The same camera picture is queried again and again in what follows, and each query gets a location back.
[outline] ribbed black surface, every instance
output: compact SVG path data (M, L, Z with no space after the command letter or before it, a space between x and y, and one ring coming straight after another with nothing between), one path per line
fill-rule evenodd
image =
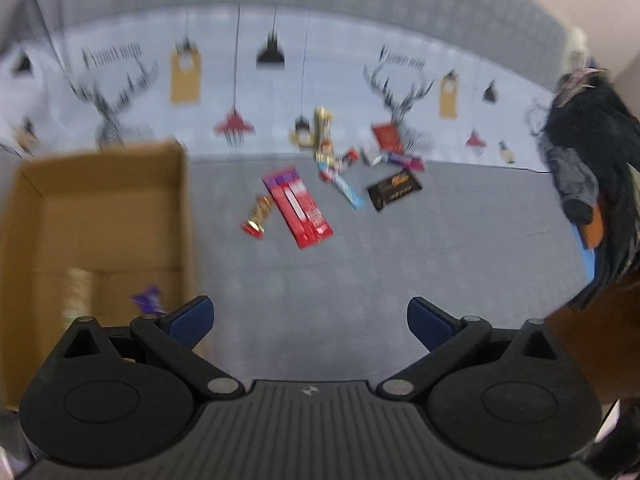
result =
M593 480L595 476L580 463L530 472L477 463L435 438L415 406L381 400L364 382L259 381L243 399L209 404L185 439L147 462L81 471L42 461L25 478Z

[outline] red and purple chocolate bar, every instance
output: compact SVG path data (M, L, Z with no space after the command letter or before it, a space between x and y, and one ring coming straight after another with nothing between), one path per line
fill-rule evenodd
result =
M316 202L306 190L296 168L288 168L262 178L284 216L298 247L305 249L334 234Z

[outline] dark brown snack package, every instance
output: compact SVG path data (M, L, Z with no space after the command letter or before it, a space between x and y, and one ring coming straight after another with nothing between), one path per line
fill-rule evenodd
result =
M422 184L409 170L402 170L400 173L367 187L369 197L378 212L382 211L385 205L421 189Z

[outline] gray table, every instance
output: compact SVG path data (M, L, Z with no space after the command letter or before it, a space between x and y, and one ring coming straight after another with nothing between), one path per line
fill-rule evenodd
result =
M239 228L261 177L287 165L335 232L304 251L277 210L263 240ZM516 328L586 285L549 174L431 163L417 173L423 191L377 213L364 188L397 170L351 168L344 176L367 200L355 211L311 160L194 163L198 287L216 305L204 355L246 384L376 384L426 353L406 326L413 296Z

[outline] brown cardboard box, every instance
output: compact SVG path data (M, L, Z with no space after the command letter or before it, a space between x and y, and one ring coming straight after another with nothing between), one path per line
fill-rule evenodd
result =
M140 314L130 296L157 284L171 311L194 296L187 162L155 144L24 164L0 248L0 374L17 405L62 335L71 268L94 274L104 326Z

